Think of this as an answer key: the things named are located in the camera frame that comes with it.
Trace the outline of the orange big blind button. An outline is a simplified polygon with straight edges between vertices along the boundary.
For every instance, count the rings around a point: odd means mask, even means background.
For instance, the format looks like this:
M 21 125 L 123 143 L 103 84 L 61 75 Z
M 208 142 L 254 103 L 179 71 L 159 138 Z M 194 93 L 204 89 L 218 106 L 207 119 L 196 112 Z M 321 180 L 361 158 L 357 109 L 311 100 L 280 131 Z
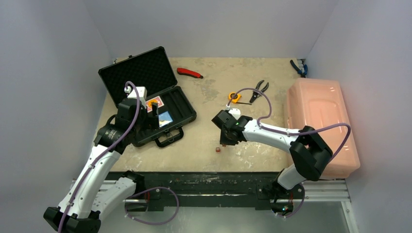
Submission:
M 154 103 L 155 103 L 155 104 L 158 104 L 158 101 L 157 101 L 157 100 L 147 101 L 147 106 L 150 107 L 150 108 L 152 108 L 152 105 L 153 105 Z

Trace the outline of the blue playing card deck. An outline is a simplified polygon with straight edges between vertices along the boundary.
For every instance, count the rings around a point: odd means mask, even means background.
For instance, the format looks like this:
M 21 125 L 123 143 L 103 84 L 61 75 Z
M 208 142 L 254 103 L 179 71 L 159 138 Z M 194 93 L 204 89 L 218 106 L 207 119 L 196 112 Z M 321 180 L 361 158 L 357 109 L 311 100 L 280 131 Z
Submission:
M 158 115 L 158 120 L 159 120 L 159 127 L 164 127 L 168 124 L 173 123 L 173 118 L 170 115 L 169 111 L 165 111 L 163 113 L 160 113 Z

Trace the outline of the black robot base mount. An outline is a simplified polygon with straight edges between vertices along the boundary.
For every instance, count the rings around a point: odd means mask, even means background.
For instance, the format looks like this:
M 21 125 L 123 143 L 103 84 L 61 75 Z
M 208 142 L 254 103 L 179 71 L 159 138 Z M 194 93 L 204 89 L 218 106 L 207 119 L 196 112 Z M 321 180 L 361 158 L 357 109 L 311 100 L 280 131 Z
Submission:
M 276 184 L 277 172 L 110 172 L 106 180 L 121 177 L 137 181 L 126 206 L 132 212 L 163 211 L 165 207 L 248 207 L 289 214 L 293 201 L 304 197 L 296 185 L 285 190 Z

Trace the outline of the red playing card deck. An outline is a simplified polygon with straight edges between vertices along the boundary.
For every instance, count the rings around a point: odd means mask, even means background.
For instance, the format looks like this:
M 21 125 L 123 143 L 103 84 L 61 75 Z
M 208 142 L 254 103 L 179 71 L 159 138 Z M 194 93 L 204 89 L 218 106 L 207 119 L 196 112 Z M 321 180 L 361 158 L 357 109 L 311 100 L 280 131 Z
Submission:
M 160 96 L 156 96 L 150 100 L 146 101 L 147 112 L 151 112 L 153 110 L 153 104 L 157 106 L 157 108 L 164 106 L 164 101 L 161 99 Z

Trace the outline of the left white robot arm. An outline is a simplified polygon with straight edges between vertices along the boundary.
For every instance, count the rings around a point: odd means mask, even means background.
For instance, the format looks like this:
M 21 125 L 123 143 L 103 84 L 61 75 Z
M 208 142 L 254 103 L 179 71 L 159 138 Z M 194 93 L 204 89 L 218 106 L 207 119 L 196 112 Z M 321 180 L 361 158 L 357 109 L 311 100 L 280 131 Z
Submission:
M 75 184 L 57 207 L 48 207 L 43 218 L 58 233 L 97 233 L 102 221 L 127 196 L 138 199 L 145 192 L 141 177 L 124 176 L 104 194 L 98 192 L 109 171 L 135 142 L 140 129 L 157 126 L 156 114 L 148 114 L 145 87 L 127 81 L 127 97 L 117 106 L 117 114 L 98 130 L 89 159 Z

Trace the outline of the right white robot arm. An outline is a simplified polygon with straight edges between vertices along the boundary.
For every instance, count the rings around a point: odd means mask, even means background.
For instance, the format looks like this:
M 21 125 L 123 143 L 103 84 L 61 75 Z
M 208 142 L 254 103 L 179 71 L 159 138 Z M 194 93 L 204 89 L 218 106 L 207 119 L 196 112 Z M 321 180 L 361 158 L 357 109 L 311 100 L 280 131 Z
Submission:
M 304 181 L 318 181 L 333 155 L 324 139 L 310 126 L 300 130 L 280 128 L 259 123 L 249 116 L 234 116 L 229 110 L 219 111 L 211 121 L 221 131 L 221 144 L 257 142 L 291 155 L 292 165 L 283 169 L 273 184 L 273 192 L 280 198 Z

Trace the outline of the black poker set case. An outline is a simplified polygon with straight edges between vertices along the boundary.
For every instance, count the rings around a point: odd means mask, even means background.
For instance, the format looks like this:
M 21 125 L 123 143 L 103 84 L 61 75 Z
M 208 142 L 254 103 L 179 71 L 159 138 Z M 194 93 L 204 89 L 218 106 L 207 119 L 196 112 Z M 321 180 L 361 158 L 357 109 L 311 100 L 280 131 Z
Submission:
M 158 108 L 158 113 L 169 111 L 173 123 L 159 127 L 146 138 L 137 138 L 137 132 L 132 129 L 121 146 L 133 144 L 142 147 L 155 141 L 157 146 L 164 148 L 184 136 L 183 126 L 193 122 L 197 113 L 187 99 L 185 93 L 177 84 L 177 78 L 163 47 L 158 47 L 137 56 L 130 56 L 126 60 L 101 68 L 98 72 L 116 108 L 126 98 L 124 86 L 131 81 L 136 87 L 143 86 L 147 96 L 160 96 L 164 106 Z M 111 116 L 115 121 L 116 114 Z M 125 132 L 115 127 L 115 123 L 106 123 L 99 134 L 105 143 L 114 142 Z

